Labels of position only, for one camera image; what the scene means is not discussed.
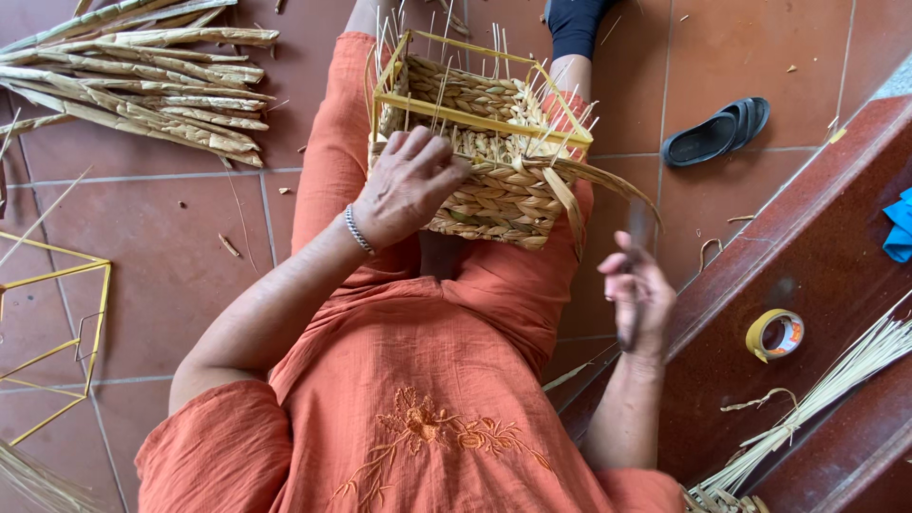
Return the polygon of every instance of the black sandal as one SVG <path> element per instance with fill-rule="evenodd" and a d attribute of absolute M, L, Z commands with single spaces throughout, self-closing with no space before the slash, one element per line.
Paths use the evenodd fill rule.
<path fill-rule="evenodd" d="M 662 159 L 670 167 L 683 167 L 738 150 L 760 133 L 769 118 L 770 102 L 763 98 L 733 101 L 701 124 L 667 138 Z"/>

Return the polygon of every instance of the orange dress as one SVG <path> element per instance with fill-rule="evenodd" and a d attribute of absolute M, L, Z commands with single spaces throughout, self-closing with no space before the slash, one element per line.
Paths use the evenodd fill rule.
<path fill-rule="evenodd" d="M 364 184 L 361 84 L 374 40 L 337 41 L 301 175 L 295 251 Z M 588 217 L 589 184 L 575 193 Z M 454 279 L 419 268 L 416 236 L 378 252 L 269 383 L 211 389 L 161 423 L 136 457 L 140 511 L 684 510 L 669 476 L 593 473 L 542 392 L 576 269 L 565 216 L 541 251 L 473 241 Z"/>

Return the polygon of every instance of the embroidered flower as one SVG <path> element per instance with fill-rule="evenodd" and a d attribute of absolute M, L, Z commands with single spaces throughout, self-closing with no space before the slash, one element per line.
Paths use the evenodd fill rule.
<path fill-rule="evenodd" d="M 425 395 L 421 404 L 418 404 L 415 387 L 410 386 L 396 390 L 394 404 L 395 413 L 377 415 L 377 420 L 391 433 L 405 434 L 408 432 L 406 445 L 409 452 L 413 455 L 418 453 L 421 450 L 422 442 L 450 446 L 443 435 L 442 428 L 452 419 L 444 416 L 446 410 L 440 410 L 440 414 L 434 412 L 433 399 Z"/>
<path fill-rule="evenodd" d="M 515 422 L 501 428 L 500 421 L 495 422 L 489 417 L 482 417 L 464 423 L 460 417 L 465 415 L 448 416 L 446 409 L 435 413 L 434 401 L 428 395 L 418 403 L 418 394 L 415 387 L 406 387 L 396 390 L 393 400 L 393 413 L 377 415 L 377 422 L 389 433 L 395 435 L 392 442 L 380 444 L 368 451 L 368 461 L 358 467 L 355 473 L 342 483 L 329 500 L 336 496 L 344 497 L 348 490 L 353 490 L 359 495 L 358 510 L 370 511 L 370 506 L 376 499 L 383 507 L 383 491 L 392 488 L 392 485 L 383 485 L 389 481 L 393 461 L 396 459 L 397 447 L 400 444 L 409 448 L 413 455 L 417 454 L 423 445 L 438 444 L 446 449 L 451 448 L 447 438 L 448 432 L 456 434 L 456 444 L 463 450 L 477 450 L 484 448 L 484 452 L 499 456 L 504 450 L 527 452 L 542 468 L 554 472 L 545 457 L 529 448 L 517 438 L 522 431 L 516 427 Z M 358 483 L 364 485 L 358 491 Z"/>

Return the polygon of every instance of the basket frame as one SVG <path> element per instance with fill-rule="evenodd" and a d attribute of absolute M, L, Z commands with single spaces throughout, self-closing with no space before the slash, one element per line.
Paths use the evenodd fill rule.
<path fill-rule="evenodd" d="M 564 115 L 570 121 L 573 126 L 573 131 L 570 133 L 563 131 L 550 131 L 550 133 L 542 134 L 541 129 L 523 126 L 523 125 L 514 125 L 506 121 L 500 120 L 491 120 L 488 118 L 483 118 L 481 116 L 476 116 L 468 112 L 463 112 L 461 110 L 450 109 L 442 105 L 438 106 L 433 103 L 414 98 L 406 98 L 400 96 L 396 93 L 387 93 L 383 91 L 383 85 L 388 80 L 390 83 L 394 83 L 399 73 L 402 72 L 404 68 L 401 63 L 399 63 L 399 56 L 403 56 L 403 53 L 408 53 L 409 41 L 413 34 L 419 36 L 424 36 L 435 41 L 439 41 L 444 44 L 453 45 L 455 47 L 469 49 L 473 52 L 481 53 L 489 57 L 494 58 L 503 58 L 506 60 L 512 60 L 516 62 L 522 62 L 525 64 L 532 65 L 529 68 L 529 71 L 525 76 L 525 83 L 529 83 L 529 78 L 532 75 L 533 69 L 538 73 L 541 73 L 544 77 L 544 80 L 547 82 L 549 89 L 554 93 L 554 97 L 557 99 L 558 103 L 561 106 L 561 109 L 564 110 Z M 495 132 L 504 132 L 514 135 L 522 135 L 529 137 L 531 139 L 541 139 L 547 142 L 554 142 L 557 144 L 565 144 L 566 146 L 579 148 L 583 155 L 585 156 L 586 152 L 589 149 L 589 146 L 593 142 L 592 134 L 589 133 L 586 128 L 582 126 L 579 120 L 576 118 L 570 106 L 567 105 L 564 95 L 561 94 L 560 89 L 557 88 L 554 81 L 551 79 L 551 76 L 548 75 L 548 72 L 544 70 L 541 63 L 535 59 L 531 58 L 522 58 L 510 54 L 505 54 L 503 52 L 498 52 L 491 50 L 485 47 L 477 47 L 469 43 L 463 43 L 461 41 L 456 41 L 454 39 L 448 39 L 447 37 L 435 36 L 427 32 L 421 32 L 419 30 L 407 29 L 405 33 L 402 34 L 402 37 L 399 38 L 399 43 L 396 45 L 396 48 L 393 50 L 389 58 L 389 62 L 384 67 L 383 72 L 377 80 L 377 85 L 373 90 L 373 101 L 371 102 L 370 109 L 370 141 L 377 142 L 378 140 L 378 127 L 379 127 L 379 114 L 382 108 L 382 104 L 388 104 L 392 107 L 398 107 L 404 110 L 411 110 L 428 116 L 437 116 L 438 118 L 443 118 L 445 120 L 455 121 L 459 123 L 464 123 L 467 125 L 482 127 L 484 129 L 495 131 Z"/>

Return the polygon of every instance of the wire frame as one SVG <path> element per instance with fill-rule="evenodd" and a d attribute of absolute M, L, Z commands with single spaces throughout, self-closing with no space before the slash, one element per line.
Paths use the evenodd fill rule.
<path fill-rule="evenodd" d="M 104 258 L 98 258 L 97 256 L 84 255 L 82 253 L 77 253 L 76 251 L 70 251 L 70 250 L 64 249 L 62 247 L 42 244 L 40 242 L 36 242 L 33 240 L 29 240 L 29 239 L 22 239 L 19 236 L 14 236 L 14 235 L 4 233 L 4 232 L 0 232 L 0 237 L 11 239 L 14 241 L 22 240 L 23 244 L 27 244 L 29 246 L 41 247 L 41 248 L 47 249 L 49 251 L 57 251 L 58 253 L 63 253 L 65 255 L 71 255 L 73 257 L 85 258 L 86 260 L 88 260 L 87 264 L 83 264 L 81 266 L 61 269 L 61 270 L 54 271 L 52 273 L 47 273 L 47 274 L 44 274 L 41 276 L 28 277 L 25 279 L 20 279 L 18 281 L 13 281 L 10 283 L 5 283 L 3 285 L 0 285 L 0 321 L 3 320 L 5 293 L 7 290 L 9 290 L 11 288 L 22 287 L 25 285 L 30 285 L 32 283 L 37 283 L 39 281 L 44 281 L 44 280 L 48 280 L 48 279 L 56 279 L 58 277 L 72 276 L 72 275 L 76 275 L 79 273 L 91 271 L 94 269 L 103 269 L 104 270 L 104 283 L 102 284 L 102 287 L 101 287 L 101 300 L 98 305 L 98 313 L 85 317 L 79 322 L 79 332 L 77 334 L 77 337 L 73 340 L 62 343 L 62 344 L 58 345 L 57 347 L 55 347 L 54 349 L 47 351 L 43 354 L 40 354 L 29 361 L 26 361 L 25 363 L 15 367 L 13 370 L 11 370 L 9 372 L 0 374 L 0 382 L 11 382 L 11 383 L 15 383 L 18 385 L 35 388 L 38 390 L 44 390 L 44 391 L 53 392 L 53 393 L 62 393 L 64 395 L 68 395 L 68 396 L 74 398 L 71 403 L 67 404 L 66 406 L 61 408 L 59 411 L 57 411 L 56 413 L 51 414 L 50 416 L 48 416 L 47 419 L 39 422 L 34 427 L 29 429 L 25 433 L 21 434 L 20 436 L 18 436 L 16 439 L 14 439 L 12 442 L 9 443 L 10 445 L 16 445 L 19 442 L 22 442 L 23 440 L 25 440 L 27 437 L 29 437 L 31 434 L 33 434 L 35 431 L 41 429 L 42 427 L 47 425 L 49 422 L 58 418 L 60 415 L 62 415 L 64 412 L 66 412 L 73 406 L 76 406 L 77 404 L 81 403 L 82 401 L 84 401 L 85 399 L 88 398 L 88 387 L 89 387 L 89 384 L 92 382 L 92 372 L 95 370 L 95 359 L 98 356 L 98 343 L 101 339 L 101 323 L 104 320 L 105 309 L 107 308 L 107 305 L 108 305 L 108 289 L 109 289 L 110 276 L 111 276 L 111 262 L 110 262 L 110 260 L 106 260 Z M 76 353 L 76 356 L 74 357 L 74 361 L 81 360 L 78 355 L 79 355 L 79 346 L 82 343 L 82 327 L 83 327 L 83 324 L 85 323 L 86 319 L 89 319 L 92 317 L 98 317 L 98 322 L 96 323 L 96 327 L 95 327 L 95 339 L 92 341 L 92 352 L 90 354 L 82 357 L 82 358 L 88 358 L 88 370 L 86 371 L 86 385 L 83 387 L 81 393 L 75 393 L 75 392 L 70 392 L 67 390 L 59 390 L 59 389 L 55 389 L 55 388 L 50 388 L 50 387 L 42 386 L 42 385 L 35 384 L 32 382 L 26 382 L 23 380 L 18 380 L 16 378 L 10 377 L 12 374 L 19 372 L 30 365 L 34 365 L 34 364 L 38 363 L 39 361 L 42 361 L 45 358 L 47 358 L 53 354 L 56 354 L 58 352 L 61 352 L 67 348 L 73 348 L 73 351 Z"/>
<path fill-rule="evenodd" d="M 473 52 L 484 54 L 489 57 L 494 58 L 503 58 L 506 60 L 512 60 L 515 62 L 522 62 L 530 65 L 529 71 L 526 73 L 525 83 L 529 83 L 529 78 L 532 76 L 532 71 L 535 70 L 538 73 L 541 73 L 544 77 L 544 80 L 548 84 L 548 88 L 551 92 L 554 93 L 554 97 L 559 102 L 561 109 L 563 110 L 563 115 L 567 117 L 570 121 L 570 124 L 573 127 L 573 131 L 570 133 L 563 131 L 550 131 L 545 137 L 542 137 L 540 129 L 532 126 L 523 126 L 507 123 L 500 120 L 492 120 L 489 118 L 483 118 L 481 116 L 476 116 L 468 112 L 463 112 L 461 110 L 450 109 L 445 106 L 434 105 L 433 103 L 414 98 L 407 98 L 402 95 L 396 94 L 395 92 L 384 92 L 384 84 L 386 82 L 394 83 L 398 78 L 399 73 L 402 72 L 404 68 L 401 64 L 400 57 L 404 58 L 405 54 L 408 53 L 408 43 L 411 40 L 412 34 L 417 34 L 419 36 L 424 36 L 435 41 L 439 41 L 446 45 L 453 45 L 455 47 L 466 48 Z M 381 110 L 382 104 L 388 104 L 393 107 L 398 107 L 403 110 L 411 110 L 418 112 L 420 114 L 425 114 L 428 116 L 434 116 L 436 118 L 441 118 L 445 120 L 450 120 L 458 123 L 464 123 L 466 125 L 471 125 L 475 127 L 481 127 L 490 131 L 495 132 L 504 132 L 515 135 L 522 135 L 530 139 L 539 139 L 541 138 L 547 142 L 554 142 L 557 144 L 565 144 L 570 147 L 579 148 L 582 151 L 589 149 L 589 146 L 592 144 L 592 134 L 589 133 L 586 128 L 580 124 L 579 120 L 576 118 L 574 113 L 571 111 L 570 106 L 567 105 L 564 96 L 561 94 L 561 91 L 557 88 L 554 81 L 551 79 L 551 76 L 548 75 L 547 71 L 544 70 L 541 63 L 537 60 L 530 58 L 517 57 L 510 54 L 505 54 L 503 52 L 498 52 L 491 50 L 485 47 L 476 47 L 475 45 L 470 45 L 469 43 L 463 43 L 455 39 L 448 39 L 446 37 L 435 36 L 427 32 L 421 32 L 419 30 L 408 29 L 405 33 L 402 34 L 402 37 L 399 38 L 399 43 L 396 45 L 396 49 L 393 51 L 389 62 L 386 67 L 383 69 L 383 73 L 380 75 L 377 80 L 377 86 L 374 88 L 374 99 L 371 105 L 370 112 L 370 140 L 371 142 L 377 142 L 378 140 L 378 126 L 379 126 L 379 113 Z"/>

